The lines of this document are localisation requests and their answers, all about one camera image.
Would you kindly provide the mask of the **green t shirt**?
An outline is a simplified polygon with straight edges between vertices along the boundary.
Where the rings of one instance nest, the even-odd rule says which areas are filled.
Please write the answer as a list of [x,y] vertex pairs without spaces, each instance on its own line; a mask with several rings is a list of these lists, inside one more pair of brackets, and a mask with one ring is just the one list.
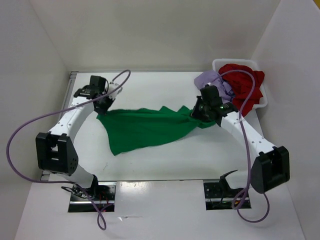
[[115,109],[96,118],[105,128],[109,148],[114,156],[146,147],[161,146],[186,137],[196,128],[216,124],[191,117],[192,110],[182,106],[174,111],[166,106],[159,110]]

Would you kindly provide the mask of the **red t shirt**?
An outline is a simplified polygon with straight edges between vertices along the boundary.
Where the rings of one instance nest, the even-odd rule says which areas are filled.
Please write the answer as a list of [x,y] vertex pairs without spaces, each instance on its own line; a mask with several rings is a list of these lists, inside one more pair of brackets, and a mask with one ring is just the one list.
[[[260,86],[264,81],[265,73],[263,71],[252,70],[250,67],[245,65],[238,65],[234,63],[225,64],[218,70],[218,73],[222,75],[231,70],[246,71],[253,76],[255,81],[254,90],[241,113],[242,116],[245,117],[253,109],[254,105],[260,103],[260,99],[263,97]],[[240,109],[252,89],[252,78],[243,72],[231,72],[224,75],[222,79],[231,86],[231,89],[235,94],[235,97],[232,99],[232,103]]]

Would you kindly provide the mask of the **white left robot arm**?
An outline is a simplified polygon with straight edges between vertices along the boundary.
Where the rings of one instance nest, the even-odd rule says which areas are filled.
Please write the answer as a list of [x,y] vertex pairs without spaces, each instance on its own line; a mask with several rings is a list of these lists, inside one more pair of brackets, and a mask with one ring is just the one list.
[[118,94],[116,87],[115,83],[109,83],[107,87],[90,84],[78,89],[70,105],[74,109],[66,112],[48,132],[40,132],[35,138],[38,167],[80,185],[88,200],[99,196],[98,178],[80,165],[74,140],[91,113],[108,111]]

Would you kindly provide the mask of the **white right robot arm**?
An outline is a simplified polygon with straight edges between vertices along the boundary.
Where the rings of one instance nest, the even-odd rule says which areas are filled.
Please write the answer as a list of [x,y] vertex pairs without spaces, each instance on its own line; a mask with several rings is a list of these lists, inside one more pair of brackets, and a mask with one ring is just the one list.
[[214,121],[230,133],[250,153],[250,185],[266,193],[290,180],[290,154],[284,146],[275,146],[260,135],[230,102],[205,101],[197,97],[191,117],[204,122]]

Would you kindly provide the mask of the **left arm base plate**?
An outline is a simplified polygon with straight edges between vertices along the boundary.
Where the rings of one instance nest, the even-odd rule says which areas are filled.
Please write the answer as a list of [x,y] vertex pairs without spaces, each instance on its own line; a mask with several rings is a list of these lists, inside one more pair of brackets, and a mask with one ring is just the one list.
[[[115,181],[100,181],[98,184],[99,193],[95,196],[91,195],[91,199],[99,210],[103,212],[114,212],[117,183]],[[96,211],[91,201],[77,186],[62,186],[61,188],[70,193],[69,213],[89,213]]]

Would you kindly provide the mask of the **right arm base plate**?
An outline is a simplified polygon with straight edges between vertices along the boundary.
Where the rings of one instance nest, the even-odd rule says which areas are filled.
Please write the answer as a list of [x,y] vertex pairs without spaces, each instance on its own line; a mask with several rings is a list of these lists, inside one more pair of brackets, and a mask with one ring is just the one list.
[[218,180],[203,182],[206,210],[232,210],[232,201],[241,190],[223,190]]

